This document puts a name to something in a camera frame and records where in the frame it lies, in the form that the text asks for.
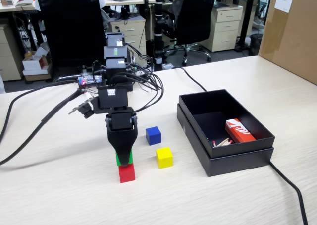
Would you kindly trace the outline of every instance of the drawer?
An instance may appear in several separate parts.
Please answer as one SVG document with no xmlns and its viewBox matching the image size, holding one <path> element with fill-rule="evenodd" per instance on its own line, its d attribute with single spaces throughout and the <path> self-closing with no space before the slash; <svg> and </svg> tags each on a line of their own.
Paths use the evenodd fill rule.
<svg viewBox="0 0 317 225">
<path fill-rule="evenodd" d="M 134 35 L 142 35 L 142 32 L 145 33 L 145 30 L 143 31 L 144 26 L 145 26 L 144 22 L 128 23 L 127 25 L 115 24 L 112 22 L 111 26 L 112 26 L 113 32 L 118 32 L 118 30 L 120 30 L 120 32 L 124 32 L 125 37 L 126 36 L 134 36 Z"/>
<path fill-rule="evenodd" d="M 11 56 L 12 52 L 8 43 L 0 44 L 0 56 Z"/>
<path fill-rule="evenodd" d="M 213 37 L 212 51 L 234 49 L 238 30 L 215 33 Z"/>
<path fill-rule="evenodd" d="M 242 16 L 242 9 L 218 11 L 217 23 L 241 20 L 241 16 Z"/>
<path fill-rule="evenodd" d="M 12 56 L 0 57 L 0 75 L 4 81 L 21 79 Z"/>
<path fill-rule="evenodd" d="M 239 29 L 240 21 L 230 21 L 230 22 L 222 22 L 216 23 L 214 32 L 224 32 L 224 31 L 232 31 Z"/>
<path fill-rule="evenodd" d="M 127 37 L 124 37 L 124 40 L 126 43 L 131 44 L 132 46 L 134 46 L 137 49 L 139 49 L 139 46 L 143 47 L 146 45 L 145 44 L 145 34 L 135 35 L 135 36 L 127 36 Z"/>
<path fill-rule="evenodd" d="M 7 39 L 4 33 L 4 30 L 0 30 L 0 43 L 7 43 Z"/>
</svg>

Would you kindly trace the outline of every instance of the wooden table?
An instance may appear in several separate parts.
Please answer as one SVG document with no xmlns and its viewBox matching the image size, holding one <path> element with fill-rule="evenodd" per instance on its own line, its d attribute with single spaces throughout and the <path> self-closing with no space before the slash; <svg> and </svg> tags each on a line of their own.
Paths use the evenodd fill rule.
<svg viewBox="0 0 317 225">
<path fill-rule="evenodd" d="M 155 3 L 155 0 L 149 0 L 149 3 Z M 115 5 L 134 5 L 134 4 L 144 4 L 144 0 L 121 0 L 121 1 L 114 1 L 114 0 L 105 0 L 106 6 L 115 6 Z M 27 11 L 27 10 L 35 10 L 34 8 L 35 4 L 33 4 L 33 7 L 27 7 L 27 8 L 16 8 L 15 6 L 2 6 L 0 4 L 0 12 L 13 12 L 13 11 Z"/>
<path fill-rule="evenodd" d="M 149 3 L 155 3 L 155 0 L 149 0 Z M 135 5 L 135 4 L 144 4 L 144 0 L 105 0 L 106 6 L 115 6 L 115 5 Z"/>
<path fill-rule="evenodd" d="M 317 86 L 259 56 L 186 69 L 207 90 L 226 89 L 275 135 L 272 162 L 300 188 L 309 224 L 317 224 Z M 105 115 L 68 115 L 86 99 L 81 96 L 0 167 L 0 224 L 302 224 L 295 191 L 269 166 L 206 176 L 176 118 L 178 96 L 201 89 L 180 69 L 157 75 L 165 93 L 138 113 L 135 181 L 119 182 Z M 0 160 L 76 88 L 58 86 L 19 99 Z M 0 125 L 19 94 L 0 95 Z M 138 109 L 153 95 L 136 86 L 129 105 Z M 162 143 L 149 146 L 145 129 L 153 126 L 159 127 Z M 158 169 L 156 149 L 161 147 L 171 148 L 173 167 Z"/>
</svg>

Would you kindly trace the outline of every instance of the office chair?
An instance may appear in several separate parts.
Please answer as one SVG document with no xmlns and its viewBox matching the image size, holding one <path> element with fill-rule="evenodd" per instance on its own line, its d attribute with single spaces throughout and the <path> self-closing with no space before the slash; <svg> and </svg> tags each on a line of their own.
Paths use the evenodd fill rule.
<svg viewBox="0 0 317 225">
<path fill-rule="evenodd" d="M 173 20 L 173 28 L 167 24 L 163 27 L 163 33 L 168 37 L 175 39 L 176 44 L 174 49 L 165 52 L 184 51 L 183 66 L 187 64 L 187 54 L 189 51 L 200 52 L 207 55 L 207 61 L 211 62 L 211 57 L 207 52 L 204 52 L 202 47 L 193 49 L 192 47 L 198 44 L 189 46 L 189 44 L 203 41 L 209 37 L 211 26 L 211 11 L 215 0 L 184 0 L 179 16 L 176 16 L 169 11 L 164 10 L 169 18 Z"/>
<path fill-rule="evenodd" d="M 91 66 L 106 45 L 98 0 L 38 0 L 54 67 Z"/>
</svg>

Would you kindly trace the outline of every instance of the open box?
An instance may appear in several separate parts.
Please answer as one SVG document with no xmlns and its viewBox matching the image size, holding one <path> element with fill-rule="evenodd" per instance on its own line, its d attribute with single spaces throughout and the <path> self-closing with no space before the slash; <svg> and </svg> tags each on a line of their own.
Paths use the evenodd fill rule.
<svg viewBox="0 0 317 225">
<path fill-rule="evenodd" d="M 268 164 L 275 137 L 226 90 L 179 96 L 177 118 L 208 176 Z M 228 119 L 237 118 L 255 141 L 214 147 L 230 135 Z"/>
</svg>

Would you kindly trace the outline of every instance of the stacked blocks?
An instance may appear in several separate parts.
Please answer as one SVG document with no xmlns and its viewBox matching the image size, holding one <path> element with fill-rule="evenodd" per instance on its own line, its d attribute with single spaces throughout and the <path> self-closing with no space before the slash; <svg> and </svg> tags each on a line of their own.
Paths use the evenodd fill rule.
<svg viewBox="0 0 317 225">
<path fill-rule="evenodd" d="M 115 156 L 117 159 L 117 165 L 119 167 L 120 183 L 134 181 L 135 173 L 134 173 L 132 151 L 130 152 L 129 164 L 126 166 L 121 165 L 117 152 L 115 153 Z"/>
<path fill-rule="evenodd" d="M 161 133 L 158 127 L 151 127 L 146 129 L 147 141 L 149 145 L 161 143 Z"/>
<path fill-rule="evenodd" d="M 157 162 L 160 169 L 173 166 L 173 154 L 169 147 L 157 149 Z"/>
</svg>

